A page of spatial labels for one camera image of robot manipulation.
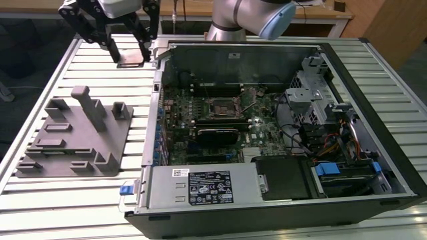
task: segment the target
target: cable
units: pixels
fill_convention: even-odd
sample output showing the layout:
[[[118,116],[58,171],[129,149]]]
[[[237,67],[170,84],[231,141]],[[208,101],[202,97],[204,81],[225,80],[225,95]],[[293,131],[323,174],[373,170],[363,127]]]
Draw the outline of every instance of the cable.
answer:
[[[184,34],[186,34],[186,10],[185,10],[185,0],[181,0],[181,6],[184,8]]]
[[[295,1],[297,5],[301,6],[303,10],[304,10],[304,24],[307,24],[307,13],[305,13],[305,7],[312,7],[312,4],[307,4],[307,5],[301,5],[300,2]]]
[[[178,0],[173,0],[173,12],[172,12],[172,24],[173,24],[173,35],[176,33],[176,5],[177,5]]]
[[[297,5],[301,6],[301,8],[304,9],[304,24],[307,24],[307,13],[305,13],[305,7],[304,5],[301,5],[297,1],[296,1]]]
[[[279,104],[280,104],[280,100],[281,98],[285,96],[285,91],[281,93],[279,99],[277,99],[277,104],[275,106],[275,123],[277,124],[277,126],[280,126],[279,124],[279,118],[277,118],[277,110],[279,110]],[[283,131],[283,127],[287,126],[288,124],[284,124],[283,126],[280,126],[280,132],[291,139],[296,142],[296,144],[299,145],[299,147],[304,150],[304,152],[307,153],[307,155],[312,156],[313,155],[313,152],[308,150],[308,148],[303,145],[303,143],[300,141],[297,141],[295,138],[292,138],[292,136],[285,132]]]
[[[295,133],[293,135],[292,135],[292,139],[291,139],[291,148],[293,148],[293,139],[295,139],[295,135],[299,135],[300,133],[297,132],[297,133]]]
[[[325,136],[325,138],[324,138],[324,145],[323,145],[324,148],[327,147],[329,137],[337,136],[337,135],[339,135],[337,133],[331,133],[331,134],[328,134],[328,135]]]
[[[335,143],[332,146],[324,149],[320,153],[317,153],[316,158],[312,161],[317,162],[317,157],[321,157],[324,154],[335,151],[337,147],[339,147],[339,143]]]
[[[359,145],[357,141],[356,141],[355,139],[352,139],[352,138],[349,139],[349,141],[347,142],[347,144],[348,144],[349,142],[352,142],[352,144],[353,144],[353,150],[355,150],[356,159],[360,159],[360,145]]]

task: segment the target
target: black plastic part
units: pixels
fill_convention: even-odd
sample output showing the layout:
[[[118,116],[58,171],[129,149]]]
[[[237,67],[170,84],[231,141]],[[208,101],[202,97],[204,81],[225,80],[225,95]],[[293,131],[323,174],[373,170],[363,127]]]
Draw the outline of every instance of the black plastic part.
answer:
[[[225,161],[227,161],[227,155],[186,157],[186,162],[189,163],[223,163]]]
[[[281,204],[272,207],[239,207],[164,212],[169,220],[149,221],[158,213],[126,212],[125,220],[149,239],[168,236],[213,236],[267,230],[297,229],[320,226],[356,224],[375,215],[395,210],[399,205],[383,203],[397,200],[400,205],[413,201],[412,197],[387,200],[369,199],[323,202],[317,204]]]
[[[345,2],[333,1],[333,10],[337,12],[345,12]]]
[[[256,163],[259,175],[264,175],[268,192],[261,194],[265,201],[311,199],[308,180],[304,175],[305,156],[257,156],[251,162]]]
[[[365,37],[359,37],[359,41],[363,43],[363,44],[369,44],[369,40],[365,38]]]
[[[237,142],[239,131],[236,129],[204,129],[198,130],[194,141],[204,147],[233,145]]]
[[[232,98],[239,96],[239,86],[193,86],[194,98]]]

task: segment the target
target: white label sticker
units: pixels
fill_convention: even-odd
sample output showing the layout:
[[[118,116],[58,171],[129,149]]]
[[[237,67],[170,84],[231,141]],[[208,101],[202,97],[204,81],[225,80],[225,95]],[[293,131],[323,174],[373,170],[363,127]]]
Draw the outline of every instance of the white label sticker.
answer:
[[[173,169],[172,170],[172,177],[188,177],[189,169]]]

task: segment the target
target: slotted metal surface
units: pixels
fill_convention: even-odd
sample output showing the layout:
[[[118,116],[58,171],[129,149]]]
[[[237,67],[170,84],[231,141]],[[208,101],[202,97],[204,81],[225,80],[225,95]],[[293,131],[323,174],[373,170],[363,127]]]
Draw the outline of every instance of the slotted metal surface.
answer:
[[[153,45],[157,55],[166,50],[166,40],[201,40],[201,36],[160,36]],[[129,35],[116,35],[121,49],[136,49]],[[281,38],[287,42],[329,42],[349,73],[372,103],[395,140],[423,179],[427,181],[427,114],[407,85],[375,57],[375,52],[357,39]],[[8,240],[110,239],[141,240],[142,234],[126,223],[118,212],[118,186],[140,176],[145,139],[146,114],[154,68],[116,69],[106,51],[96,44],[74,41],[41,94],[41,100],[24,124],[0,170],[0,235]],[[90,96],[104,105],[122,101],[134,106],[126,137],[121,172],[100,178],[17,178],[14,166],[33,141],[46,117],[45,101],[68,97],[74,85],[88,85]],[[343,88],[337,91],[345,100]],[[316,240],[347,239],[425,239],[427,205],[385,212],[359,224],[340,227],[315,227],[283,231],[231,234],[202,239],[296,239],[309,236]]]

